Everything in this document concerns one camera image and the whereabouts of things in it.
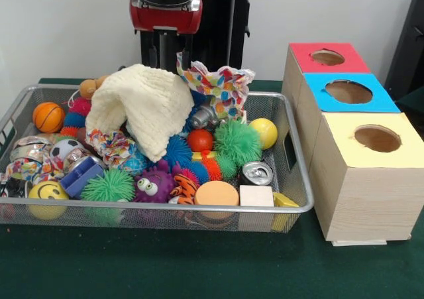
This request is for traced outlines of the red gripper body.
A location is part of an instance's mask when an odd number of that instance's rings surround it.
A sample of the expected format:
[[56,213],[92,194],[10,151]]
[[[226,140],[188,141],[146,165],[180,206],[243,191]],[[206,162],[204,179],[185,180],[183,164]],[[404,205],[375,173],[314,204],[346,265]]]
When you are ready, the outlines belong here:
[[130,0],[130,16],[135,30],[172,30],[195,34],[201,24],[203,2],[190,0],[179,7],[157,7],[144,0]]

